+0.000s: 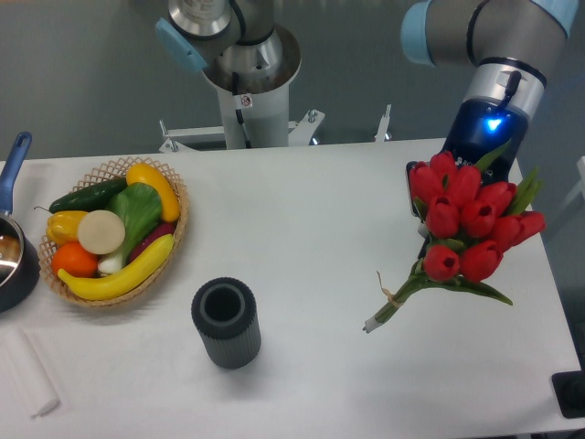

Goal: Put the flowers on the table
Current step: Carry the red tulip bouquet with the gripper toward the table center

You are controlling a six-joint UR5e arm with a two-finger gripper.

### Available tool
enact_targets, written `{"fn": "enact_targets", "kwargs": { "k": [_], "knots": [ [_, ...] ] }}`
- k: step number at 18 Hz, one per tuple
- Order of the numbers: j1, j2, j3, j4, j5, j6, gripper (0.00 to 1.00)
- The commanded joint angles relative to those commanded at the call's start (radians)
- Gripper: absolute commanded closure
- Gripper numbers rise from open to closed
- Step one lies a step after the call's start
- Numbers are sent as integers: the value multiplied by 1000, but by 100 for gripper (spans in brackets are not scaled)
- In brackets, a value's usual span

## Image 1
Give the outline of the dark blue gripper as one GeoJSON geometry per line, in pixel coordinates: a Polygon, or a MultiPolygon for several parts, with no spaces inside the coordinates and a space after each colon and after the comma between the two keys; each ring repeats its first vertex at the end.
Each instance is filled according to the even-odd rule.
{"type": "MultiPolygon", "coordinates": [[[[519,146],[524,140],[528,119],[497,104],[478,99],[464,102],[456,114],[442,151],[449,151],[461,165],[476,164],[501,145],[506,150],[484,171],[485,184],[507,181],[519,146]]],[[[419,216],[415,198],[425,191],[427,163],[409,162],[406,169],[410,207],[419,216]]]]}

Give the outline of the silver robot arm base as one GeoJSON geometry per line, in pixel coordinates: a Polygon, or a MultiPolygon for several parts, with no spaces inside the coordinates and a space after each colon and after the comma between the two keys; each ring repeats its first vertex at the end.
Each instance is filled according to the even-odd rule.
{"type": "Polygon", "coordinates": [[[229,149],[289,143],[289,87],[298,41],[272,1],[171,1],[155,25],[166,53],[215,88],[229,149]]]}

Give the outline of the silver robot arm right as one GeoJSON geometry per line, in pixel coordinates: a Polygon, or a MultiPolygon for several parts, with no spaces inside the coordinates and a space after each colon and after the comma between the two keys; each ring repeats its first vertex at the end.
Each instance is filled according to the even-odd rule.
{"type": "Polygon", "coordinates": [[[474,68],[442,148],[458,165],[475,165],[504,145],[485,184],[508,179],[578,9],[576,1],[421,1],[404,16],[410,61],[474,68]]]}

